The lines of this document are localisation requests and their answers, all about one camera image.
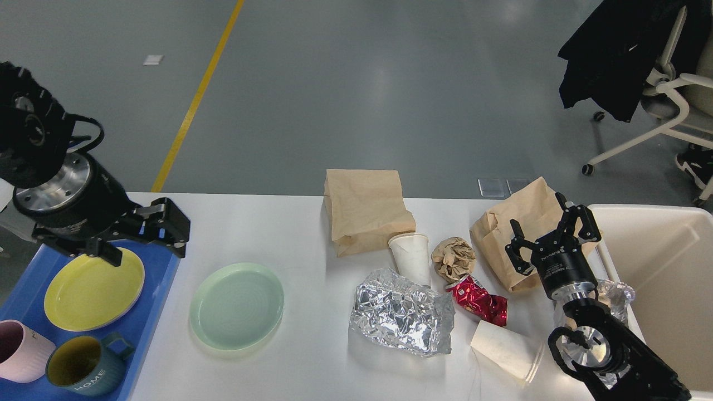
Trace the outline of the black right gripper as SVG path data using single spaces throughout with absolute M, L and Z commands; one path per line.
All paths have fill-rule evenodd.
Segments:
M 505 246 L 515 272 L 529 276 L 534 268 L 537 269 L 545 293 L 551 300 L 560 299 L 563 287 L 568 285 L 574 285 L 583 294 L 596 289 L 597 280 L 583 255 L 581 244 L 596 243 L 602 239 L 588 207 L 583 204 L 575 206 L 560 192 L 556 192 L 555 197 L 563 215 L 554 233 L 548 233 L 533 243 L 525 238 L 519 221 L 510 220 L 514 237 Z M 522 258 L 522 248 L 532 251 L 531 263 Z

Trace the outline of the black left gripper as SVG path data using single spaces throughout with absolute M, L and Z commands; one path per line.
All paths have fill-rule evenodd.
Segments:
M 123 254 L 96 238 L 121 216 L 140 218 L 138 238 L 158 243 L 176 256 L 186 256 L 191 221 L 170 198 L 158 198 L 140 207 L 122 185 L 87 153 L 68 153 L 60 170 L 34 188 L 16 188 L 13 204 L 35 221 L 32 237 L 68 257 L 100 257 L 120 266 Z

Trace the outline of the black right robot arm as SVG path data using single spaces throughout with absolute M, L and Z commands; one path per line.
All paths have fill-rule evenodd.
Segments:
M 554 231 L 530 242 L 519 221 L 507 256 L 515 271 L 537 271 L 549 299 L 560 304 L 574 327 L 562 324 L 549 335 L 555 362 L 581 381 L 596 400 L 688 400 L 692 394 L 677 373 L 599 301 L 598 282 L 582 251 L 600 239 L 588 207 L 555 194 L 563 215 Z

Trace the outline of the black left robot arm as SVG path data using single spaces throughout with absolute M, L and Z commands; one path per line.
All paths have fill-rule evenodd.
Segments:
M 189 218 L 166 197 L 143 207 L 90 150 L 104 127 L 71 114 L 27 69 L 1 66 L 2 179 L 13 205 L 34 221 L 32 237 L 66 256 L 100 257 L 119 266 L 118 239 L 157 243 L 185 257 Z

